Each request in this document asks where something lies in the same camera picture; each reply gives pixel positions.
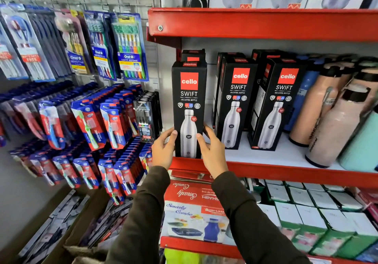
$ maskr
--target black box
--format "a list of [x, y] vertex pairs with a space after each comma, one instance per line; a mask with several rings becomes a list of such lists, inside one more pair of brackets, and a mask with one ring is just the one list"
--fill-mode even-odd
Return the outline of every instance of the black box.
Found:
[[199, 61], [199, 62], [206, 62], [206, 54], [205, 49], [202, 50], [183, 50], [181, 54], [181, 61]]
[[254, 49], [252, 51], [251, 58], [258, 63], [258, 70], [256, 72], [255, 81], [253, 83], [251, 101], [249, 102], [249, 107], [247, 111], [247, 116], [245, 117], [244, 130], [249, 130], [249, 124], [252, 118], [252, 109], [255, 104], [256, 96], [258, 94], [258, 86], [260, 84], [261, 78], [264, 75], [265, 64], [267, 58], [280, 58], [282, 56], [287, 57], [287, 53], [281, 50], [266, 50], [266, 49]]
[[227, 149], [238, 149], [258, 64], [251, 58], [223, 56], [215, 134]]
[[206, 75], [207, 64], [204, 61], [176, 61], [172, 66], [173, 121], [178, 131], [175, 144], [177, 157], [201, 158], [196, 133], [203, 132]]
[[248, 140], [252, 149], [275, 151], [307, 65], [293, 59], [268, 58], [264, 67]]
[[222, 67], [223, 56], [231, 55], [234, 57], [241, 57], [245, 58], [245, 55], [240, 52], [218, 52], [218, 59], [217, 59], [217, 75], [215, 80], [215, 88], [214, 88], [214, 96], [213, 96], [213, 104], [211, 109], [211, 123], [213, 125], [213, 129], [215, 129], [215, 114], [216, 114], [216, 107], [218, 101], [218, 92], [219, 92], [219, 81], [220, 81], [220, 73]]

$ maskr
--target sleeve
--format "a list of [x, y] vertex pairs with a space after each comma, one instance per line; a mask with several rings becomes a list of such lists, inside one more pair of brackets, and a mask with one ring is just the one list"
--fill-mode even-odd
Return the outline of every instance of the sleeve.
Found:
[[164, 167], [150, 168], [105, 264], [159, 263], [159, 232], [164, 193], [169, 184], [169, 174]]
[[233, 172], [219, 175], [212, 189], [230, 221], [231, 233], [246, 263], [310, 264], [262, 212]]

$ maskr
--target finger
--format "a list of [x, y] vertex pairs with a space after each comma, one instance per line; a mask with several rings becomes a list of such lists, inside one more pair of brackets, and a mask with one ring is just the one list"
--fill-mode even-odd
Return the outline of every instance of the finger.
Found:
[[166, 143], [165, 147], [169, 147], [172, 151], [175, 149], [175, 140], [177, 138], [178, 132], [174, 130], [169, 137], [169, 141]]
[[164, 146], [164, 142], [165, 142], [166, 138], [170, 136], [170, 134], [173, 132], [174, 129], [175, 129], [175, 128], [172, 127], [172, 128], [170, 128], [169, 130], [164, 131], [164, 132], [160, 135], [160, 137], [158, 137], [158, 138], [155, 140], [155, 142], [158, 143], [158, 144], [160, 144], [161, 146]]
[[206, 136], [210, 139], [210, 142], [212, 140], [215, 140], [217, 138], [217, 136], [215, 135], [214, 131], [212, 130], [212, 128], [210, 128], [208, 125], [206, 124], [203, 124], [203, 127], [205, 129], [205, 134]]
[[206, 146], [205, 139], [203, 138], [203, 136], [200, 133], [198, 133], [196, 136], [197, 136], [198, 144], [200, 144], [201, 153], [205, 154], [206, 152], [209, 151], [208, 147]]

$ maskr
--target red shelf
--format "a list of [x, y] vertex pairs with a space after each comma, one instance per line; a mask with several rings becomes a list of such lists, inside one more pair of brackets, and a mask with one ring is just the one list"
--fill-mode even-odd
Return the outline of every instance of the red shelf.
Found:
[[181, 37], [378, 41], [368, 9], [150, 8], [148, 21], [148, 41], [175, 48]]
[[[378, 188], [378, 173], [264, 165], [234, 161], [228, 161], [227, 164], [228, 169], [233, 171], [238, 177]], [[195, 158], [173, 157], [170, 168], [173, 170], [208, 173], [203, 161]]]
[[[177, 250], [195, 252], [207, 255], [216, 255], [221, 257], [242, 259], [242, 256], [236, 246], [224, 245], [221, 243], [211, 243], [199, 240], [190, 240], [184, 238], [162, 236], [160, 239], [160, 247], [172, 248]], [[329, 258], [320, 256], [311, 256], [312, 258], [325, 259], [332, 261], [332, 264], [362, 264], [363, 262], [351, 261], [340, 258]]]

